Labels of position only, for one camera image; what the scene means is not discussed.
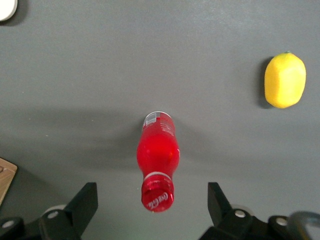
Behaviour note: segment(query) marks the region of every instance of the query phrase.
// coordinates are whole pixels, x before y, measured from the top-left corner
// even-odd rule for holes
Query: coca-cola bottle
[[[136,158],[143,173],[141,201],[146,209],[163,212],[174,202],[172,176],[180,151],[172,118],[155,111],[146,116]]]

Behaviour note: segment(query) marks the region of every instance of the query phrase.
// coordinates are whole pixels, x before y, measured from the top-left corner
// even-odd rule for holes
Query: bottle cap
[[[146,177],[141,193],[142,204],[152,212],[163,212],[174,202],[174,184],[169,176],[163,174]]]

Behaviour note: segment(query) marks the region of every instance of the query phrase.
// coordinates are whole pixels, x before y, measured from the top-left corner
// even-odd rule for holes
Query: red bottle
[[[146,116],[136,158],[143,172],[141,201],[153,212],[163,212],[174,202],[172,176],[180,158],[175,125],[165,112]]]

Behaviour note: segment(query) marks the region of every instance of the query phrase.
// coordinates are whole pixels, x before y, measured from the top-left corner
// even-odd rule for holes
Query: lemon
[[[265,99],[276,108],[285,109],[299,102],[305,85],[305,64],[291,52],[275,56],[266,67]]]

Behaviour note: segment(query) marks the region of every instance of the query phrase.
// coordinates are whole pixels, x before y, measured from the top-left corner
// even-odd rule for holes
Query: wooden cutting board
[[[0,158],[0,206],[17,172],[17,166]]]

